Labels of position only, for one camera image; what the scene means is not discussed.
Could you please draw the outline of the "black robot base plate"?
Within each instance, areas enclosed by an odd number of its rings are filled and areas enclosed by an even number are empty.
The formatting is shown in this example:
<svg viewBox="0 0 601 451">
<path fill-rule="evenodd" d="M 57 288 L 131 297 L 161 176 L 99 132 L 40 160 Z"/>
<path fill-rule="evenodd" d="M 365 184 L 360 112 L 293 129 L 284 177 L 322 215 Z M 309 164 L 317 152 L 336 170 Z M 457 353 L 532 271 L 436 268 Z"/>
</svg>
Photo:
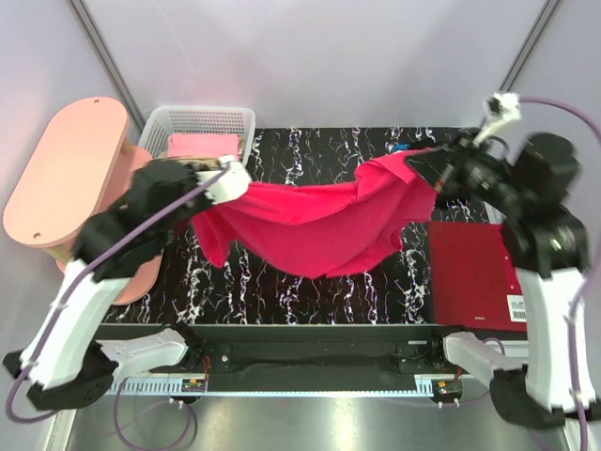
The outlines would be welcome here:
<svg viewBox="0 0 601 451">
<path fill-rule="evenodd" d="M 454 378 L 455 365 L 432 355 L 431 325 L 195 326 L 203 338 L 211 392 L 414 390 L 415 377 Z"/>
</svg>

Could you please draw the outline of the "red t shirt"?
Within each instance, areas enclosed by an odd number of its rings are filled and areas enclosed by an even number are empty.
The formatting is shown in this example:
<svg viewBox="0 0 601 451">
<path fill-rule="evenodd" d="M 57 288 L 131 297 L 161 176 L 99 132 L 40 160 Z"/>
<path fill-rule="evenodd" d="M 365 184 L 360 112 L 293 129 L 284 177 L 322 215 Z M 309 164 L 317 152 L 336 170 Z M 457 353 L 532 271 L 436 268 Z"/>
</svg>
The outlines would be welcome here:
<svg viewBox="0 0 601 451">
<path fill-rule="evenodd" d="M 205 258 L 226 262 L 241 243 L 275 269 L 318 278 L 367 272 L 399 252 L 401 232 L 425 222 L 436 193 L 396 152 L 360 164 L 351 182 L 295 187 L 253 182 L 240 198 L 192 219 Z"/>
</svg>

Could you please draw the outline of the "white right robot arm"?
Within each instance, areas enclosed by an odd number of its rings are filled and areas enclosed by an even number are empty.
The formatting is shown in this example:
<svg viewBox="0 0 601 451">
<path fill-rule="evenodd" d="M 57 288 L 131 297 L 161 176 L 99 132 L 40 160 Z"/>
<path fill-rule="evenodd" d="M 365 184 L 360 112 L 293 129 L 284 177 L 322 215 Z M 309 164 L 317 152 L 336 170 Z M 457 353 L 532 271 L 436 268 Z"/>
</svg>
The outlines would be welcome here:
<svg viewBox="0 0 601 451">
<path fill-rule="evenodd" d="M 591 267 L 584 224 L 563 204 L 579 165 L 572 143 L 550 132 L 529 135 L 513 163 L 460 138 L 408 154 L 406 165 L 439 194 L 470 194 L 503 216 L 501 237 L 516 269 L 529 358 L 494 350 L 475 334 L 447 327 L 430 339 L 437 363 L 456 365 L 487 387 L 506 422 L 538 430 L 567 419 L 600 418 L 585 347 L 582 291 Z"/>
</svg>

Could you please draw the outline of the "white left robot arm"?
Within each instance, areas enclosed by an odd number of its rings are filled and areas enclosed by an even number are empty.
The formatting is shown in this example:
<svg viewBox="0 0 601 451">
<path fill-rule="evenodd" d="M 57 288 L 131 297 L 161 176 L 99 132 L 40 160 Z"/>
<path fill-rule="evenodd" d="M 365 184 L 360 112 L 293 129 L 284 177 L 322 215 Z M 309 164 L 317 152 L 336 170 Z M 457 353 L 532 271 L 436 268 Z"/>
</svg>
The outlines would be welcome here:
<svg viewBox="0 0 601 451">
<path fill-rule="evenodd" d="M 204 341 L 183 324 L 125 341 L 94 336 L 112 303 L 138 270 L 173 241 L 179 226 L 240 198 L 250 182 L 244 166 L 229 157 L 213 163 L 157 159 L 136 170 L 129 189 L 84 222 L 35 338 L 4 357 L 3 366 L 15 380 L 7 417 L 33 424 L 88 407 L 128 377 L 156 368 L 194 371 L 202 365 Z"/>
</svg>

